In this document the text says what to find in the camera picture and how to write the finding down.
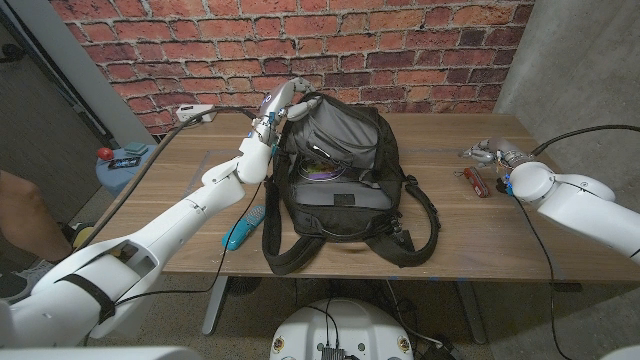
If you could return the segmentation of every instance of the gray wall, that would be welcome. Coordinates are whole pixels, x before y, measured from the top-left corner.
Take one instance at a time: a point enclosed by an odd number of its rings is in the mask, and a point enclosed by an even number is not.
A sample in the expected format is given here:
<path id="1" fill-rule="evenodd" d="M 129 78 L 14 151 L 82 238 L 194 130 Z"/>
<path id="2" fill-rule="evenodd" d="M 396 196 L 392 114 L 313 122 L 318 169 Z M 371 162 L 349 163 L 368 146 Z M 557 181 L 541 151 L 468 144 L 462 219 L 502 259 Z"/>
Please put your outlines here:
<path id="1" fill-rule="evenodd" d="M 538 0 L 494 112 L 516 115 L 539 142 L 600 124 L 640 126 L 640 2 Z M 546 151 L 640 212 L 640 133 L 598 131 Z"/>
<path id="2" fill-rule="evenodd" d="M 156 143 L 48 0 L 9 0 L 9 3 L 120 146 L 132 141 Z M 4 2 L 0 2 L 0 10 L 10 13 Z"/>

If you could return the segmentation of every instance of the robotic arm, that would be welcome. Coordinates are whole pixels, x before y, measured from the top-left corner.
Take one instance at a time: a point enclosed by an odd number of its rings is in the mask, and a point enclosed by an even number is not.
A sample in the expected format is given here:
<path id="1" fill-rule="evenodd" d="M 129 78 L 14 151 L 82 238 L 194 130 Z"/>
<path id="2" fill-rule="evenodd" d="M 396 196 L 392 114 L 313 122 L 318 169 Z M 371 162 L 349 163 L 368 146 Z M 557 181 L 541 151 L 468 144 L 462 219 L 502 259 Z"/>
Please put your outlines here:
<path id="1" fill-rule="evenodd" d="M 592 238 L 640 264 L 640 214 L 614 202 L 605 184 L 583 175 L 562 175 L 533 161 L 503 138 L 486 139 L 461 154 L 479 167 L 500 162 L 513 195 L 552 222 Z"/>
<path id="2" fill-rule="evenodd" d="M 319 104 L 319 97 L 286 108 L 295 92 L 314 91 L 295 78 L 272 90 L 242 141 L 242 156 L 202 176 L 204 186 L 142 229 L 103 241 L 69 256 L 47 273 L 31 296 L 12 305 L 0 302 L 0 348 L 74 346 L 89 332 L 103 337 L 141 305 L 169 259 L 212 216 L 245 196 L 242 183 L 264 180 L 277 144 L 277 125 L 295 121 Z"/>

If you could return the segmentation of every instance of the teal object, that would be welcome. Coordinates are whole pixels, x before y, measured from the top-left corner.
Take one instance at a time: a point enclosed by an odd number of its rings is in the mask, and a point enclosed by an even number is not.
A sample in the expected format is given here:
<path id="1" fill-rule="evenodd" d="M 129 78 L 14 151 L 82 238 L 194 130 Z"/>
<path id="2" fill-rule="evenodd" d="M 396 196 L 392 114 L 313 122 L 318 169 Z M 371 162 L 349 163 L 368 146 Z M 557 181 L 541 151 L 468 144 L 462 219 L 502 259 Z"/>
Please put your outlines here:
<path id="1" fill-rule="evenodd" d="M 142 156 L 144 153 L 149 151 L 149 147 L 146 144 L 130 142 L 129 145 L 124 147 L 124 151 L 127 154 Z"/>
<path id="2" fill-rule="evenodd" d="M 264 205 L 254 206 L 253 209 L 249 210 L 247 215 L 240 219 L 235 229 L 232 226 L 222 237 L 222 246 L 226 246 L 227 250 L 231 251 L 239 248 L 251 232 L 264 220 L 265 212 L 266 208 Z"/>

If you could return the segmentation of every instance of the table leg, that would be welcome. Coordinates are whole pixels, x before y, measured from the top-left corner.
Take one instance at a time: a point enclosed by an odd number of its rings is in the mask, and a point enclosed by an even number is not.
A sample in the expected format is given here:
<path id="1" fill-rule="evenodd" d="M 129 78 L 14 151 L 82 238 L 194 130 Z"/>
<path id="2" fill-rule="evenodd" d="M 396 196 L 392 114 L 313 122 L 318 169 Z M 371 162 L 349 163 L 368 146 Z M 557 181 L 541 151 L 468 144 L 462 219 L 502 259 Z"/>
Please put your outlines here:
<path id="1" fill-rule="evenodd" d="M 480 316 L 480 307 L 478 306 L 473 285 L 469 281 L 456 281 L 456 287 L 458 289 L 458 297 L 464 309 L 464 316 L 467 319 L 469 329 L 471 329 L 473 341 L 476 344 L 486 344 L 487 334 L 484 331 L 482 317 Z"/>
<path id="2" fill-rule="evenodd" d="M 218 314 L 222 309 L 222 300 L 227 288 L 227 280 L 229 280 L 228 276 L 218 276 L 218 280 L 216 280 L 215 285 L 213 285 L 209 306 L 207 306 L 207 313 L 204 316 L 204 324 L 202 324 L 202 333 L 205 335 L 213 334 Z"/>

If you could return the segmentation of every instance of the brick wall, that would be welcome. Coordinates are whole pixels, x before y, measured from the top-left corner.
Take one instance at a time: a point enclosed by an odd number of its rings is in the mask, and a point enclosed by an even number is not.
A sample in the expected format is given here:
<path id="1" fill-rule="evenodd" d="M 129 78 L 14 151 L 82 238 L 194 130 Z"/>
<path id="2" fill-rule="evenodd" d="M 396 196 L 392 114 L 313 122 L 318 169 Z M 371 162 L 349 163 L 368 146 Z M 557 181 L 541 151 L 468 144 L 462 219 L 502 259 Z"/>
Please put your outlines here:
<path id="1" fill-rule="evenodd" d="M 393 112 L 490 112 L 532 0 L 51 0 L 153 134 L 294 75 Z"/>

